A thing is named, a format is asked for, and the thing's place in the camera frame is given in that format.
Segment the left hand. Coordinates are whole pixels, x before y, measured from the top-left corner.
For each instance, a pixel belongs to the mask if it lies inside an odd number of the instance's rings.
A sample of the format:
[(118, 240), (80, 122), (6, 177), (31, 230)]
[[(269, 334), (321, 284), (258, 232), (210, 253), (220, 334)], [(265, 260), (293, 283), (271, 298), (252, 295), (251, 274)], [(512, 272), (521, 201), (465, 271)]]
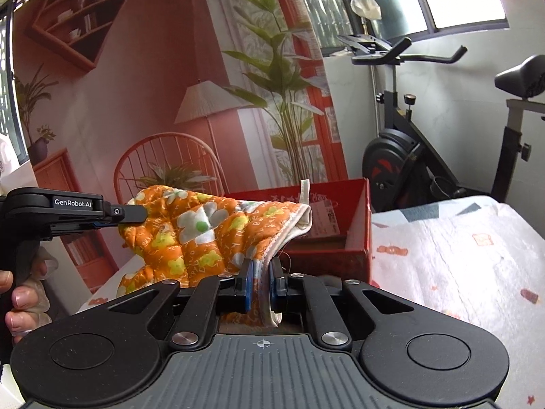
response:
[(47, 325), (52, 319), (47, 314), (50, 301), (43, 287), (43, 280), (58, 268), (58, 261), (42, 246), (32, 262), (30, 276), (12, 292), (14, 284), (10, 271), (1, 271), (1, 293), (8, 293), (11, 309), (3, 316), (4, 325), (9, 329), (11, 341), (17, 344), (25, 335), (36, 328)]

